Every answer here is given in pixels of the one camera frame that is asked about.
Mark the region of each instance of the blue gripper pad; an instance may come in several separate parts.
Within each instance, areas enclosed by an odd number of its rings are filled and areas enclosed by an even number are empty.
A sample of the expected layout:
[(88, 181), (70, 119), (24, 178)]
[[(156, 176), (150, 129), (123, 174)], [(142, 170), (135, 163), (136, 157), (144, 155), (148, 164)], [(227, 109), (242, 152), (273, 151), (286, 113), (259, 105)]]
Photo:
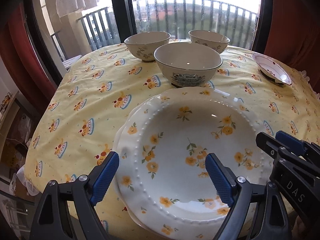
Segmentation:
[(98, 202), (102, 201), (106, 194), (108, 187), (116, 174), (119, 167), (119, 155), (114, 154), (107, 165), (104, 167), (99, 177), (96, 179), (92, 187), (92, 197), (90, 202), (95, 206)]
[(303, 156), (306, 153), (303, 143), (290, 134), (287, 134), (283, 131), (278, 131), (276, 133), (276, 140), (289, 147), (290, 151), (297, 156)]
[(208, 155), (205, 159), (205, 168), (221, 198), (221, 201), (228, 204), (228, 207), (231, 208), (235, 202), (232, 195), (231, 184), (211, 155)]

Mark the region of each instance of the white bowl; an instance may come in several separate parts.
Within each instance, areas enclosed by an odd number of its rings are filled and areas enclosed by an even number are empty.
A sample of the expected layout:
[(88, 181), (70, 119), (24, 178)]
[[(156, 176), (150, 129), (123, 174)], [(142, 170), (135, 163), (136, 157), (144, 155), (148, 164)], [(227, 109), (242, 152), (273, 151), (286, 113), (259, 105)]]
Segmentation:
[(215, 50), (186, 42), (163, 45), (156, 49), (154, 57), (163, 75), (179, 87), (201, 86), (222, 64)]
[(230, 39), (220, 33), (192, 30), (189, 31), (191, 42), (208, 46), (221, 54), (228, 46)]
[(252, 54), (252, 58), (258, 63), (258, 69), (275, 83), (292, 85), (289, 74), (273, 58), (259, 53)]
[(135, 57), (144, 61), (154, 60), (153, 53), (157, 48), (168, 44), (171, 35), (166, 32), (138, 33), (124, 40), (127, 48)]
[(233, 97), (208, 88), (173, 89), (133, 111), (118, 143), (115, 138), (116, 181), (134, 221), (145, 228), (172, 239), (215, 236), (229, 208), (203, 166), (210, 152), (251, 183), (263, 184), (270, 175), (271, 158), (255, 144), (264, 127)]

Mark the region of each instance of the screw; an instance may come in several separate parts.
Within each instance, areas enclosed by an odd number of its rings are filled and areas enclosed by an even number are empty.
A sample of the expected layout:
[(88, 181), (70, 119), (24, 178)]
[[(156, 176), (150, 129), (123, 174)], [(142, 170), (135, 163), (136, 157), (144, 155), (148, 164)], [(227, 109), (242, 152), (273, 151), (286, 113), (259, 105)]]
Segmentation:
[(269, 182), (269, 187), (276, 187), (276, 184), (274, 184), (273, 182)]
[(244, 177), (238, 177), (237, 181), (239, 181), (240, 183), (244, 183), (245, 182), (245, 178)]
[(56, 184), (56, 181), (55, 181), (55, 180), (50, 180), (50, 181), (48, 182), (48, 185), (49, 185), (49, 186), (53, 186), (54, 184)]
[(85, 180), (87, 180), (87, 178), (88, 178), (87, 175), (81, 175), (81, 176), (79, 177), (79, 181), (85, 181)]

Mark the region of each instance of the tablecloth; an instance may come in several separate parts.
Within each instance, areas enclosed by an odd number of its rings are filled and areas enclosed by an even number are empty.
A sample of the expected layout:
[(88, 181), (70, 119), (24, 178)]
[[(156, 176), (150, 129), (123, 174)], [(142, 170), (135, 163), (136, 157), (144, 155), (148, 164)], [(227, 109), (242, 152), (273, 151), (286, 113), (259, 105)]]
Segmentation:
[[(293, 80), (291, 86), (276, 85), (258, 72), (252, 54), (228, 46), (221, 54), (222, 66), (205, 85), (240, 98), (243, 111), (254, 111), (270, 135), (284, 130), (320, 144), (320, 104), (307, 81), (276, 61)], [(142, 62), (124, 44), (85, 55), (63, 78), (33, 135), (25, 165), (27, 179), (43, 191), (51, 179), (64, 183), (89, 174), (112, 150), (114, 136), (130, 111), (171, 88), (156, 62)], [(76, 217), (73, 203), (69, 209)], [(131, 220), (113, 187), (95, 209), (111, 235), (162, 239)]]

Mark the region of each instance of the white floral plate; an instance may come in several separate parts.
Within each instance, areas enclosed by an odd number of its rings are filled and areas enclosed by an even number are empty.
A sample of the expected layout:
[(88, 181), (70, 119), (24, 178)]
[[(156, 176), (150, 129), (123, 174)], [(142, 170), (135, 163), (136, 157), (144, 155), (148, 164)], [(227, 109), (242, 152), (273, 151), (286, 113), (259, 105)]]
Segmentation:
[(232, 97), (172, 89), (132, 112), (114, 148), (121, 157), (116, 180), (137, 220), (163, 236), (212, 239), (221, 226), (229, 208), (205, 170), (208, 153), (252, 183), (270, 175), (269, 158), (255, 145), (264, 128)]
[(287, 85), (292, 84), (292, 80), (287, 72), (278, 63), (274, 62), (271, 57), (254, 53), (252, 58), (256, 63), (258, 63), (258, 69), (266, 76), (274, 79), (275, 83)]

